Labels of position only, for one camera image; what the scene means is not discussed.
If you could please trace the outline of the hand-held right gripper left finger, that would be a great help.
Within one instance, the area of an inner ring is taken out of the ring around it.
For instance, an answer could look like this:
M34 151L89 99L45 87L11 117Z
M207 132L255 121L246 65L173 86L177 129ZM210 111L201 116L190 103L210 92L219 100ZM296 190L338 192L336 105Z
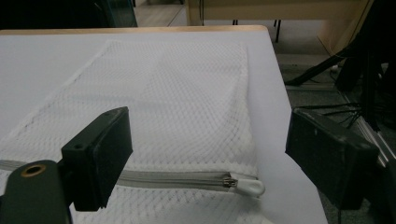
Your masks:
M62 147L66 201L78 211L105 208L132 153L129 109L98 116Z

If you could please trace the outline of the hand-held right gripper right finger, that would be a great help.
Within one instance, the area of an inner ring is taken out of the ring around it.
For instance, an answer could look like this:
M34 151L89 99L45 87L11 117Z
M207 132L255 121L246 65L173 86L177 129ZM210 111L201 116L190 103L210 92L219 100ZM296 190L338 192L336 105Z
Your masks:
M367 173L379 150L363 137L314 111L291 112L286 153L329 201L342 210L361 206Z

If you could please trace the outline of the white mesh laundry bag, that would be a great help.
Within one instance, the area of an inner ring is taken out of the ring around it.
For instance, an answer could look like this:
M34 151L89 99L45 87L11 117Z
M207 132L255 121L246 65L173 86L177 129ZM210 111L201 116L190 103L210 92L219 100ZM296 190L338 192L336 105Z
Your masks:
M75 224L272 224L260 197L240 43L111 40L0 140L0 193L18 164L58 160L100 114L130 112L133 154L106 208Z

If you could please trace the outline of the black stand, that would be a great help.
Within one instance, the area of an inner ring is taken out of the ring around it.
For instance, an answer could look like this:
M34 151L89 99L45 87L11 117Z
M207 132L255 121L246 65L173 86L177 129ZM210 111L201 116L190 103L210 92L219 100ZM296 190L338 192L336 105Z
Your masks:
M350 44L285 84L300 86L333 65L344 62L335 86L339 91L352 91L362 77L361 115L373 130L378 131L375 120L375 82L381 63L389 59L387 50L390 50L392 41L387 39L390 26L386 22L394 15L396 0L374 0L361 30Z

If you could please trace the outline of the black metal leg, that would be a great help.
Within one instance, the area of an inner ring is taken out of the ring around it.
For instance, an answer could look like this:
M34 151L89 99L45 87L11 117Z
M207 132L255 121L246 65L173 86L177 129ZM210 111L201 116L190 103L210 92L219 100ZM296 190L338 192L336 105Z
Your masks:
M282 20L275 20L275 22L274 22L274 27L276 29L276 38L275 38L276 43L278 43L278 40L279 40L281 22L282 22Z

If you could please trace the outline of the dark furniture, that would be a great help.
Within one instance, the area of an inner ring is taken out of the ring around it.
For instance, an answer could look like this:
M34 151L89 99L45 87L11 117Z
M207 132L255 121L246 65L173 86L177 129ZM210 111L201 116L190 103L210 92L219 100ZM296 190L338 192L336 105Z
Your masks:
M132 0L0 0L0 30L136 26Z

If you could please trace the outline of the beige wooden furniture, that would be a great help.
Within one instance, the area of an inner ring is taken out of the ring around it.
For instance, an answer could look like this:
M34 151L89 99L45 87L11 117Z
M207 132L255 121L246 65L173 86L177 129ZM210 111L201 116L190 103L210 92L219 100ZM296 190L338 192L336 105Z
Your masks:
M318 38L334 55L361 29L374 0L185 0L187 24L204 21L324 21Z

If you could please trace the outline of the silver metal rail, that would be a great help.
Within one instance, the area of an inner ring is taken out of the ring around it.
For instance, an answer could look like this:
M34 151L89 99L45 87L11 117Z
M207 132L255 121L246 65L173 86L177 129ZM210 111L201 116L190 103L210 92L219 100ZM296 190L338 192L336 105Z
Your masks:
M359 129L360 133L367 141L371 142L379 149L378 164L380 166L386 167L391 160L396 160L396 154L386 142L383 134L380 131L374 130L363 116L359 116L354 121L354 125Z

